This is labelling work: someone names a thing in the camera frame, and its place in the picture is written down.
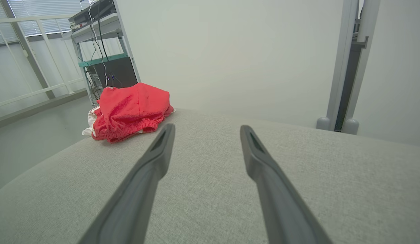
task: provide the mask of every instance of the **gray floor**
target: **gray floor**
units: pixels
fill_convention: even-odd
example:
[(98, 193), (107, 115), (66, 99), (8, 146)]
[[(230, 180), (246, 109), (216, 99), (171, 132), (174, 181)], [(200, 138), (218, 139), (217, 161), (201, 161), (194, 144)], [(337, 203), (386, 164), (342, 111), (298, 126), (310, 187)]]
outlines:
[(85, 138), (88, 97), (0, 128), (0, 188), (44, 159)]

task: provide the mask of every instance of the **red cloth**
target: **red cloth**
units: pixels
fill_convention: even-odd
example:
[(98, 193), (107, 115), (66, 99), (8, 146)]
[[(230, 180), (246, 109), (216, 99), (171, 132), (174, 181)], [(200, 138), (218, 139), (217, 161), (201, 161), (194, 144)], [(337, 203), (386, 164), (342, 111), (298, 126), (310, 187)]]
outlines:
[(169, 92), (139, 82), (127, 88), (105, 88), (97, 100), (92, 138), (120, 142), (136, 135), (157, 130), (173, 108), (169, 104)]

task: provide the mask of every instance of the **window blinds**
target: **window blinds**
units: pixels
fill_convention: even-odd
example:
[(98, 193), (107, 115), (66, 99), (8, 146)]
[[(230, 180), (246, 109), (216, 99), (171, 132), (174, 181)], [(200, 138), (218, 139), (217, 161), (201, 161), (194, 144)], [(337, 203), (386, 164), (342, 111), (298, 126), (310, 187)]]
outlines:
[[(30, 16), (46, 16), (59, 14), (77, 14), (89, 6), (89, 1), (85, 0), (8, 0), (16, 18)], [(58, 33), (59, 28), (56, 20), (41, 20), (47, 34)], [(58, 19), (62, 31), (70, 30), (70, 22), (67, 19)], [(26, 36), (41, 34), (36, 21), (20, 22)]]
[[(5, 11), (3, 10), (3, 7), (0, 3), (0, 19), (6, 19), (8, 18)], [(7, 42), (13, 42), (18, 40), (16, 33), (14, 32), (13, 27), (10, 23), (2, 23), (0, 24), (0, 30), (2, 31), (3, 35), (5, 36), (5, 39)], [(2, 36), (0, 35), (0, 43), (3, 43)]]

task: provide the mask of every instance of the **gray sofa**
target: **gray sofa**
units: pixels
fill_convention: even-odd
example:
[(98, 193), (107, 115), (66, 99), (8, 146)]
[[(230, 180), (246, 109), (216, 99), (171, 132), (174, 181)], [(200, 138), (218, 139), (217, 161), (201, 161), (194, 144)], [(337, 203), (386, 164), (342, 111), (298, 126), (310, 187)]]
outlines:
[[(250, 125), (334, 243), (420, 243), (420, 147), (181, 110), (145, 243), (266, 243), (240, 126)], [(0, 244), (77, 243), (157, 133), (84, 139), (0, 190)]]

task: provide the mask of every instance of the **baseboard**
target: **baseboard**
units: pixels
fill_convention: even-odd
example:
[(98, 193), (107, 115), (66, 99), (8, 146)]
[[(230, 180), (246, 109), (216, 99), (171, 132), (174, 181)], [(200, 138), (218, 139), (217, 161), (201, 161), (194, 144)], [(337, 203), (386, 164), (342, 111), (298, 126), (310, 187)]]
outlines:
[(50, 99), (45, 102), (38, 103), (37, 105), (33, 105), (28, 108), (0, 117), (0, 128), (4, 127), (5, 125), (14, 123), (18, 120), (27, 118), (29, 116), (33, 116), (34, 114), (37, 114), (49, 108), (57, 107), (59, 105), (62, 105), (67, 102), (71, 102), (73, 100), (79, 99), (87, 95), (88, 93), (86, 92), (86, 89), (80, 89), (80, 90), (75, 91), (73, 94), (66, 94), (63, 96), (59, 96), (54, 99)]

